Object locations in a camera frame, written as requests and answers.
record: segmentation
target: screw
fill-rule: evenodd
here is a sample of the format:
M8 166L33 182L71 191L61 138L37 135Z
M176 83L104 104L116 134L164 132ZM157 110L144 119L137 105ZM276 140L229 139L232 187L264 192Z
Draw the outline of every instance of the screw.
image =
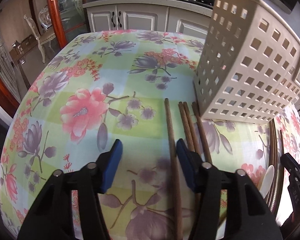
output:
M202 163L202 167L204 167L205 169L210 169L212 167L212 165L211 165L211 163L204 162L204 163Z
M96 166L97 166L96 163L88 163L88 164L87 164L87 167L88 167L88 169L90 169L90 170L93 170Z
M237 170L237 173L238 173L240 176L246 175L246 172L245 172L243 169L238 169L238 170Z
M53 172L53 176L59 177L62 173L63 173L62 170L55 170L55 171Z

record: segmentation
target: floral tablecloth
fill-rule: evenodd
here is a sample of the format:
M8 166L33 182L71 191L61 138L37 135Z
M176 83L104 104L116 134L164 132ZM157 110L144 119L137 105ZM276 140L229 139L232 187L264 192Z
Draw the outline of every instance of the floral tablecloth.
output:
M178 102L195 101L192 80L203 44L180 33L122 30L79 35L60 51L22 100L4 144L0 207L10 232L18 234L54 170L79 170L120 139L123 155L113 185L99 196L109 233L114 240L169 239L173 195L164 98L175 139L185 138ZM286 150L300 156L294 106L276 120L278 129L286 129ZM269 162L269 127L212 120L203 126L213 164L231 172L243 168L257 184ZM187 237L194 194L181 170L180 185ZM224 191L220 206L222 215ZM76 191L72 208L74 231L82 238Z

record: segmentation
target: white plastic basket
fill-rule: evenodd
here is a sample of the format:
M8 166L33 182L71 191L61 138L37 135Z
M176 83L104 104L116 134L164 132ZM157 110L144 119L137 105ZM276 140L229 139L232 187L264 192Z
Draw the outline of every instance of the white plastic basket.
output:
M265 124L300 83L300 39L262 0L215 0L194 77L202 118Z

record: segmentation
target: cabinet door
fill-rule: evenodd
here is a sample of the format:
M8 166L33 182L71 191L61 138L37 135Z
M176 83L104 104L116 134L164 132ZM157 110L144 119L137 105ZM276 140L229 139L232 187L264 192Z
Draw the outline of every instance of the cabinet door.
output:
M118 5L119 28L164 32L167 8L167 6L153 4L120 4Z
M210 17L199 13L170 8L167 31L205 39L208 34L210 19Z
M115 5L100 5L87 8L92 32L118 30Z

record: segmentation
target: stove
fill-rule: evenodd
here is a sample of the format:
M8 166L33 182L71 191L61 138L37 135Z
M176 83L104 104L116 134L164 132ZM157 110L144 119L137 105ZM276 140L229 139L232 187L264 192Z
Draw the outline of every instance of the stove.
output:
M213 9L214 0L179 0Z

